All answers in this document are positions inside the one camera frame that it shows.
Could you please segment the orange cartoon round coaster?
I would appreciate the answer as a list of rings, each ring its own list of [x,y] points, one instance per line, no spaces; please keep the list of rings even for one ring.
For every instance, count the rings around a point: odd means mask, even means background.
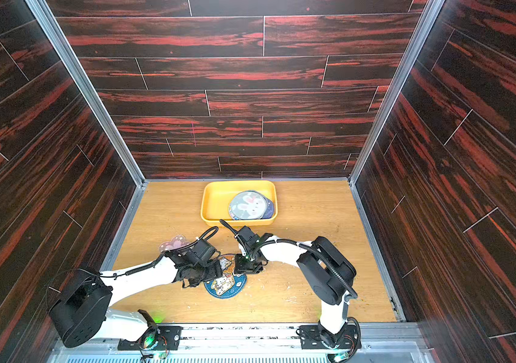
[[[204,282],[206,291],[217,299],[231,299],[238,295],[247,283],[247,276],[235,274],[235,255],[222,255],[219,259],[222,277]]]

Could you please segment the green bunny round coaster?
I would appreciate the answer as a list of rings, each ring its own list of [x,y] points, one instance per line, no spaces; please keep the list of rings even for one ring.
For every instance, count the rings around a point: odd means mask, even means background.
[[[231,200],[229,216],[233,220],[262,219],[268,212],[270,202],[257,191],[243,191]]]

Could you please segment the purple bunny round coaster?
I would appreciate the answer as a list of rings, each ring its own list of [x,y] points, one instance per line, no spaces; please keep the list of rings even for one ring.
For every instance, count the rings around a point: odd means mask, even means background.
[[[266,198],[265,200],[266,200],[266,210],[262,217],[263,217],[263,219],[271,219],[275,214],[275,205],[270,199]]]

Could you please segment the yellow plastic storage box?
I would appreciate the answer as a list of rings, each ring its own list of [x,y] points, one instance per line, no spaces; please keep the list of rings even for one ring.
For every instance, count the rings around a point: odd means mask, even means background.
[[[271,219],[233,220],[229,216],[228,206],[237,194],[243,191],[257,191],[270,199],[275,205],[275,214]],[[274,183],[267,180],[214,181],[204,191],[200,216],[209,226],[221,226],[221,220],[233,227],[271,225],[278,216],[278,198]]]

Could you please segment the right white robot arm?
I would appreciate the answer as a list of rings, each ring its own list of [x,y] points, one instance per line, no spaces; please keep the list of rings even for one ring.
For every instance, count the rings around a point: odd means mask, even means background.
[[[325,237],[298,242],[273,234],[259,236],[249,227],[233,228],[225,220],[221,225],[230,230],[241,250],[235,256],[236,275],[257,275],[270,262],[297,267],[321,301],[318,340],[335,349],[349,329],[350,302],[358,298],[353,288],[356,269]]]

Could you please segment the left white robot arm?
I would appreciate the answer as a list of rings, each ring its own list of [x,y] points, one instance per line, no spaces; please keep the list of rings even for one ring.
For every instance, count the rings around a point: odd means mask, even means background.
[[[137,344],[140,350],[152,350],[167,340],[149,313],[121,312],[112,306],[152,287],[176,282],[184,288],[197,287],[221,278],[223,270],[215,253],[207,240],[198,239],[126,269],[99,273],[75,269],[48,315],[66,348],[94,339],[119,339]]]

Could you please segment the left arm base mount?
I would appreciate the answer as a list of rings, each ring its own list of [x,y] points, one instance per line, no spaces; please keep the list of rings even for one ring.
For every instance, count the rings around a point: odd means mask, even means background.
[[[119,351],[174,351],[179,348],[182,338],[182,326],[160,325],[145,310],[138,313],[147,323],[147,329],[134,342],[120,340],[117,346]]]

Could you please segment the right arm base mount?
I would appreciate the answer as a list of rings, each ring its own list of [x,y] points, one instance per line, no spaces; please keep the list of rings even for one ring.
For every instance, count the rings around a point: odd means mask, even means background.
[[[361,348],[361,327],[359,322],[348,317],[347,322],[339,329],[338,333],[331,333],[317,325],[300,325],[296,334],[300,340],[301,349],[349,349]]]

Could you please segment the left metal frame post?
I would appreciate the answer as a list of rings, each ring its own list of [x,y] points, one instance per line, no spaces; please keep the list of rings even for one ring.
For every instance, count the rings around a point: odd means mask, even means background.
[[[49,8],[48,3],[41,0],[26,0],[25,3],[78,87],[82,97],[90,107],[111,145],[120,156],[129,175],[139,188],[142,187],[145,184],[143,172],[141,172],[135,158],[132,156],[112,117],[104,106],[103,101],[100,99],[95,87],[88,78],[80,60],[73,51],[61,26],[58,24],[58,21]]]

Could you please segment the metal frame post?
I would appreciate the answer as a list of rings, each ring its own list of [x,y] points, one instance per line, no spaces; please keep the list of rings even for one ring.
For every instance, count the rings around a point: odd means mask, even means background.
[[[145,184],[143,172],[141,172],[135,158],[132,156],[112,117],[104,106],[103,101],[100,99],[95,87],[88,78],[80,60],[73,51],[61,26],[58,24],[58,21],[49,8],[48,3],[41,0],[26,0],[25,3],[78,87],[82,97],[90,107],[111,145],[120,156],[129,175],[139,188],[142,187]]]
[[[427,37],[429,36],[430,31],[433,28],[433,25],[436,23],[436,19],[444,3],[444,0],[428,1],[424,11],[419,18],[417,27],[412,34],[410,42],[401,59],[400,65],[395,72],[394,78],[387,89],[385,98],[382,101],[379,111],[377,112],[369,136],[367,137],[364,147],[362,148],[362,152],[359,155],[359,159],[357,160],[356,165],[350,174],[349,183],[352,191],[356,190],[356,182],[359,179],[363,167],[370,157],[374,145],[377,143],[377,139],[379,138],[380,133],[386,124],[389,114],[394,107],[407,78],[409,77],[409,74],[421,52],[421,49],[424,46],[424,43],[427,40]]]

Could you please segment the right metal frame post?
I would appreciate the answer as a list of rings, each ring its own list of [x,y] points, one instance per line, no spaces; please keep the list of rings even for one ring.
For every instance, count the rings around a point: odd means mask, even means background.
[[[409,77],[409,74],[421,52],[421,49],[424,46],[424,43],[427,40],[427,37],[429,36],[430,31],[433,28],[433,25],[436,23],[436,19],[444,3],[444,0],[428,1],[424,11],[419,18],[417,27],[412,34],[410,42],[401,59],[400,65],[395,72],[394,78],[387,89],[385,98],[382,101],[379,111],[377,112],[369,136],[367,137],[364,147],[362,148],[362,152],[359,155],[359,159],[357,160],[356,165],[350,174],[349,183],[352,191],[356,190],[356,182],[359,179],[363,167],[370,157],[374,145],[377,143],[377,139],[379,138],[380,133],[386,124],[389,114],[394,107],[407,78]]]

